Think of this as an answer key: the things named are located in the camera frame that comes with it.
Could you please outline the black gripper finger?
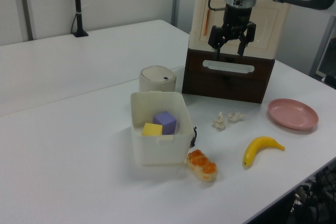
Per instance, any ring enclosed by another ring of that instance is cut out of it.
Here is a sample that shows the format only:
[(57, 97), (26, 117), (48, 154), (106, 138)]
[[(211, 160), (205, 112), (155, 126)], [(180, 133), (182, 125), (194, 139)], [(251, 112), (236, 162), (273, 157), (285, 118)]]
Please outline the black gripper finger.
[(256, 31), (256, 24), (253, 22), (248, 22), (245, 31), (240, 31), (238, 39), (240, 41), (238, 46), (238, 55), (243, 56), (245, 48), (250, 42), (254, 41)]
[(224, 36), (224, 28), (219, 26), (213, 26), (208, 44), (214, 50), (214, 59), (219, 59), (221, 47), (228, 42), (228, 39)]

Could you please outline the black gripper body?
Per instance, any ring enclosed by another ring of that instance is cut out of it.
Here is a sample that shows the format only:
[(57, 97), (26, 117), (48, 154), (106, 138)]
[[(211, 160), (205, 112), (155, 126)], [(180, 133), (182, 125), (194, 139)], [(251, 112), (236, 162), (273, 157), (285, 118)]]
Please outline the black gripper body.
[(252, 8), (238, 8), (229, 4), (225, 6), (223, 29), (227, 40), (239, 39), (247, 29)]

